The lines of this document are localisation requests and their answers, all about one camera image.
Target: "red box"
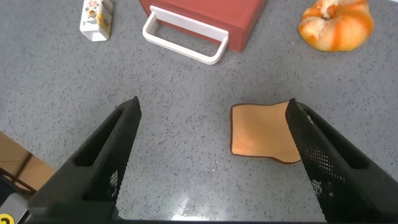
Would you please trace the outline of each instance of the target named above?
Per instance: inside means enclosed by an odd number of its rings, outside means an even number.
[[[227,48],[237,52],[243,51],[266,2],[267,0],[140,0],[148,16],[152,5],[227,30]],[[221,43],[164,21],[161,23],[214,44]]]

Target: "white handle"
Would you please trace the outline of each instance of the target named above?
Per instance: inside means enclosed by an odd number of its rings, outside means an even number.
[[[152,13],[150,14],[147,22],[144,25],[144,28],[142,29],[143,36],[149,42],[173,50],[177,53],[206,63],[208,65],[214,65],[220,60],[228,44],[228,31],[211,26],[209,24],[205,24],[203,22],[196,21],[185,16],[181,16],[179,14],[167,11],[165,9],[161,9],[156,6],[150,6],[150,10],[152,11]],[[155,25],[157,19],[221,41],[221,45],[217,50],[217,53],[214,56],[209,57],[196,51],[190,50],[186,47],[182,47],[167,40],[156,37],[150,34],[150,32],[153,30],[153,26]]]

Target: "countertop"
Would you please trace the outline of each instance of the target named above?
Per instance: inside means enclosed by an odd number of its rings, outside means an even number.
[[[111,38],[90,42],[79,31],[81,0],[3,0],[0,131],[59,168],[137,95],[143,115],[122,217],[322,221],[301,162],[229,151],[232,105],[296,97],[398,179],[398,4],[369,1],[369,40],[324,53],[297,32],[312,3],[269,1],[244,52],[209,66],[146,42],[138,1],[117,0]],[[159,35],[206,54],[217,48],[164,27]]]

